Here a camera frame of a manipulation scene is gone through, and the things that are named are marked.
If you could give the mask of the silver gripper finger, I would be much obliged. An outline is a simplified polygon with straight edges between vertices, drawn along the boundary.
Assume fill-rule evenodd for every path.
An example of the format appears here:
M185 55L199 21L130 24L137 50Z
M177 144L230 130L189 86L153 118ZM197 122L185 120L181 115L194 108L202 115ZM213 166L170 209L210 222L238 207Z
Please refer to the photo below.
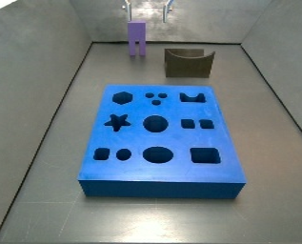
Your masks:
M131 21L131 1L123 0L123 9L126 11L127 21Z
M171 6L173 6L174 1L175 0L167 0L166 3L165 3L165 5L163 5L163 15L162 15L163 16L162 17L163 23L167 22L167 18L169 18L167 15L169 15L170 11L173 10Z

